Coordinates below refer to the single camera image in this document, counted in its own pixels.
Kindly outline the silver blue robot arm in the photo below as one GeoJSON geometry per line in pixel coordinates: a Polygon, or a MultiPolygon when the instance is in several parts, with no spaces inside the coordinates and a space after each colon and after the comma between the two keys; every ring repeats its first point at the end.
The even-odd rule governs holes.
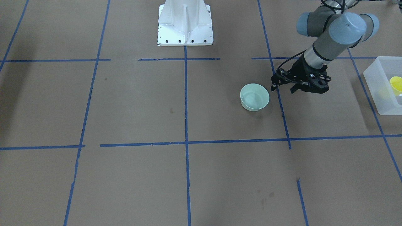
{"type": "Polygon", "coordinates": [[[374,14],[348,12],[358,3],[358,0],[322,0],[316,10],[299,17],[297,32],[316,37],[316,40],[309,48],[293,56],[296,61],[290,70],[281,66],[277,68],[271,77],[272,91],[289,83],[293,84],[291,93],[297,90],[317,94],[329,91],[329,63],[345,50],[369,40],[380,27],[374,14]]]}

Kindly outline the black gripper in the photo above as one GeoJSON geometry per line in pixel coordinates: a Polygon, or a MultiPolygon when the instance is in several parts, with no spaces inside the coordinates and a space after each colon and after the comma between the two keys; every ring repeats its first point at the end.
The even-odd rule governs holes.
{"type": "Polygon", "coordinates": [[[331,77],[327,74],[327,65],[318,69],[307,64],[304,52],[300,52],[300,57],[293,63],[288,71],[276,70],[271,77],[271,90],[276,90],[281,85],[293,83],[290,89],[291,94],[298,90],[302,92],[324,94],[330,90],[329,82],[331,77]]]}

